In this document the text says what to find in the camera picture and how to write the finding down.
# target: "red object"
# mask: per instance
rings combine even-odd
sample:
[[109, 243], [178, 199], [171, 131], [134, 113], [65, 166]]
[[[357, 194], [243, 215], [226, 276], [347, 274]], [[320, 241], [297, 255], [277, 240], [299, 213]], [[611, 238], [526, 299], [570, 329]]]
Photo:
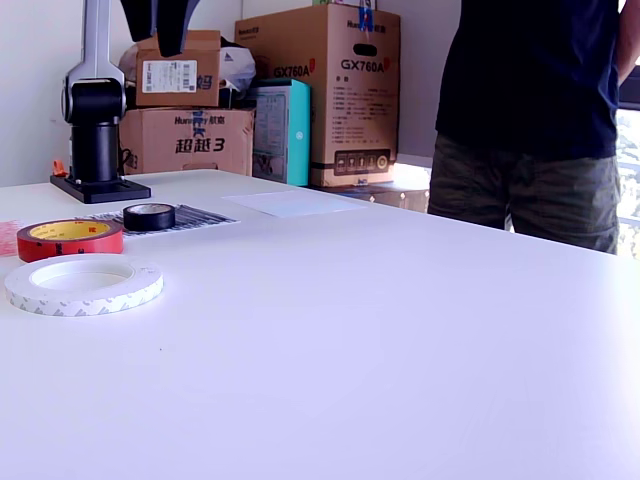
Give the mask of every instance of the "red object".
[[61, 160], [53, 161], [53, 175], [56, 177], [68, 177], [69, 173], [64, 169], [64, 164]]
[[122, 253], [123, 230], [118, 223], [63, 220], [40, 223], [18, 232], [18, 256], [30, 263], [82, 253]]
[[12, 257], [17, 253], [16, 233], [20, 230], [18, 222], [0, 222], [0, 257]]

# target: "white paper sheet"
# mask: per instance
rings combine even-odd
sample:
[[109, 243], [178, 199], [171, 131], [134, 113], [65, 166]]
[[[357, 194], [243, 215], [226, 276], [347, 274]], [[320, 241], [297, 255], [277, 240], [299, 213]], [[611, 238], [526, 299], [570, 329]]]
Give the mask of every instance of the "white paper sheet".
[[364, 208], [361, 205], [341, 200], [334, 195], [305, 190], [225, 197], [225, 200], [278, 218], [302, 217]]

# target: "window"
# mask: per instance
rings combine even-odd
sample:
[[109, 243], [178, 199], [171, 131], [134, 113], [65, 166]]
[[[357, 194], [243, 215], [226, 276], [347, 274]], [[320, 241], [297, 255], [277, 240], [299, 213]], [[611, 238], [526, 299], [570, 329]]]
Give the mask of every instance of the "window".
[[618, 163], [622, 187], [619, 253], [640, 260], [640, 67], [620, 89]]

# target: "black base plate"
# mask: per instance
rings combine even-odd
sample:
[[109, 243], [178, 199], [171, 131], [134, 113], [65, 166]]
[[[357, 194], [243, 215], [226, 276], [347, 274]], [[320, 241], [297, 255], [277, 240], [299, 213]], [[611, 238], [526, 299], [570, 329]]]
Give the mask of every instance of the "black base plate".
[[128, 180], [77, 185], [67, 178], [52, 175], [51, 183], [86, 204], [143, 200], [151, 197], [149, 187]]

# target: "black tape roll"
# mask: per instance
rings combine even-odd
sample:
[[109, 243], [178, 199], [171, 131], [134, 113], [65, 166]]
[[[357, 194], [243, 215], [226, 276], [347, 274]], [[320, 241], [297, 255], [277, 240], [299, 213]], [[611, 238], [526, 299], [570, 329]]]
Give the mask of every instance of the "black tape roll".
[[124, 209], [124, 228], [132, 232], [157, 232], [176, 226], [176, 209], [171, 205], [150, 203]]

